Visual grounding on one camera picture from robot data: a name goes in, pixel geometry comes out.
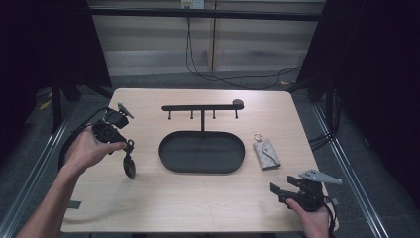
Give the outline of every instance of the black oval tray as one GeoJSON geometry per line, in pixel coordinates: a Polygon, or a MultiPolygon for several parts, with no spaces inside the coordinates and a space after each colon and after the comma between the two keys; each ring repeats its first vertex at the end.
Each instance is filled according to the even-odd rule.
{"type": "Polygon", "coordinates": [[[160,142],[158,153],[174,172],[227,174],[241,166],[245,147],[228,132],[176,131],[160,142]]]}

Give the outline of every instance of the black cord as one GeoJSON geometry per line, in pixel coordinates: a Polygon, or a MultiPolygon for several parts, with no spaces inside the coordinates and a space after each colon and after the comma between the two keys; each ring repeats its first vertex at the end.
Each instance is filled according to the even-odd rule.
{"type": "Polygon", "coordinates": [[[311,144],[312,152],[316,151],[317,149],[321,148],[331,140],[333,140],[340,127],[340,117],[341,117],[341,110],[343,107],[343,103],[340,97],[337,95],[337,92],[334,92],[334,118],[333,118],[333,128],[327,134],[320,135],[314,139],[308,140],[311,144]]]}
{"type": "Polygon", "coordinates": [[[331,211],[330,207],[327,205],[326,202],[324,202],[324,206],[325,208],[327,208],[328,214],[330,215],[330,226],[329,226],[329,234],[332,234],[334,231],[334,228],[336,227],[336,220],[337,220],[337,210],[336,210],[336,206],[334,205],[333,200],[328,197],[328,196],[324,196],[324,198],[326,198],[328,201],[330,201],[331,205],[333,206],[333,211],[331,211]]]}
{"type": "Polygon", "coordinates": [[[248,90],[265,90],[265,89],[269,89],[269,88],[277,86],[279,81],[280,81],[280,76],[281,75],[285,75],[287,73],[290,73],[290,72],[293,72],[295,70],[300,70],[301,69],[301,66],[299,66],[299,67],[295,67],[295,68],[285,68],[285,69],[280,70],[278,73],[270,74],[270,75],[235,76],[235,77],[225,77],[225,78],[221,78],[221,77],[214,76],[214,75],[202,74],[202,73],[198,72],[197,67],[195,66],[193,50],[192,50],[192,41],[191,41],[191,23],[190,23],[189,18],[187,18],[187,27],[188,27],[188,33],[187,33],[187,42],[186,42],[186,50],[185,50],[186,67],[187,67],[188,71],[191,72],[193,75],[199,76],[200,78],[202,78],[204,80],[214,81],[214,82],[223,81],[223,82],[228,83],[230,85],[240,87],[240,88],[244,88],[244,89],[248,89],[248,90]],[[188,65],[188,50],[190,52],[191,62],[192,62],[192,66],[193,66],[194,70],[192,70],[188,65]],[[265,86],[265,87],[246,87],[246,86],[242,86],[242,85],[232,83],[232,82],[229,81],[229,80],[233,80],[233,79],[269,78],[269,77],[276,77],[276,80],[273,84],[271,84],[269,86],[265,86]]]}
{"type": "Polygon", "coordinates": [[[84,120],[74,131],[71,132],[70,136],[64,142],[61,147],[61,151],[59,152],[58,158],[58,170],[61,170],[61,167],[65,164],[65,154],[67,153],[68,149],[70,148],[71,144],[76,140],[78,135],[88,126],[94,125],[92,123],[88,123],[94,116],[96,116],[99,112],[103,110],[109,110],[109,107],[104,107],[95,111],[90,117],[84,120]]]}

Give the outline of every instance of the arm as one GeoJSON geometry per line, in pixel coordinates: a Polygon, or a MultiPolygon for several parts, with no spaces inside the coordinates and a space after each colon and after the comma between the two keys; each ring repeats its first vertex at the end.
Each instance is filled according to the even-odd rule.
{"type": "Polygon", "coordinates": [[[307,238],[328,238],[328,211],[325,207],[314,212],[306,212],[293,199],[286,201],[287,205],[297,214],[303,226],[303,232],[307,238]]]}
{"type": "Polygon", "coordinates": [[[79,177],[87,168],[98,164],[106,154],[122,150],[126,143],[98,142],[91,127],[73,142],[66,154],[66,163],[52,183],[46,197],[27,221],[17,237],[58,237],[68,202],[79,177]]]}

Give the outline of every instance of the key ring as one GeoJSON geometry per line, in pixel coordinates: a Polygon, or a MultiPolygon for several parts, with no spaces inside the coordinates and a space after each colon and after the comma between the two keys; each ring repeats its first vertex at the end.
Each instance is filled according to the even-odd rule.
{"type": "Polygon", "coordinates": [[[255,133],[254,139],[256,139],[257,142],[261,142],[263,140],[263,136],[261,133],[255,133]]]}

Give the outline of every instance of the wooden table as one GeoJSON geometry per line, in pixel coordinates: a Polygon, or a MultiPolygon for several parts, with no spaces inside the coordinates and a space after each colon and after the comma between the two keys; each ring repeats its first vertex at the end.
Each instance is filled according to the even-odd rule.
{"type": "Polygon", "coordinates": [[[117,102],[135,115],[120,130],[135,141],[132,153],[137,166],[134,180],[123,171],[124,152],[106,156],[79,180],[72,200],[78,209],[68,209],[63,232],[280,232],[302,230],[293,211],[278,202],[269,190],[273,182],[282,189],[298,191],[287,183],[317,165],[290,94],[274,91],[118,89],[117,102]],[[244,162],[228,175],[178,174],[160,161],[158,146],[169,133],[200,130],[196,112],[168,113],[164,105],[230,104],[244,101],[238,111],[206,112],[206,130],[226,131],[245,145],[244,162]],[[254,134],[270,139],[280,160],[278,170],[263,171],[253,148],[254,134]]]}

